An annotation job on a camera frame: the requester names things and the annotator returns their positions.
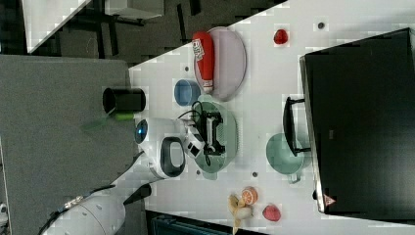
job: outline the blue bowl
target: blue bowl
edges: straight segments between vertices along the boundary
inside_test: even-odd
[[[201,89],[196,81],[181,79],[174,86],[174,98],[179,106],[191,106],[200,95]]]

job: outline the orange fruit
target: orange fruit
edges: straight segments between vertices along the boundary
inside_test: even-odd
[[[247,187],[242,191],[242,199],[245,204],[252,205],[258,200],[258,194],[253,187]]]

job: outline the red ball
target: red ball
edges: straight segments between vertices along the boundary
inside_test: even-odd
[[[278,29],[274,35],[274,42],[278,45],[282,45],[288,42],[288,33],[284,29]]]
[[[276,222],[276,221],[280,220],[280,218],[281,218],[280,210],[278,210],[278,208],[275,207],[274,205],[267,206],[263,210],[262,215],[266,219],[268,219],[269,221],[273,221],[273,222]]]

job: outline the ketchup bottle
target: ketchup bottle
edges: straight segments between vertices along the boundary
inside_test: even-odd
[[[214,47],[210,34],[198,31],[193,34],[193,52],[203,80],[204,91],[208,94],[213,90]]]

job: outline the black mug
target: black mug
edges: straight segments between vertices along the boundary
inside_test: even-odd
[[[141,112],[146,108],[146,95],[139,88],[107,88],[103,93],[103,107],[105,113]]]

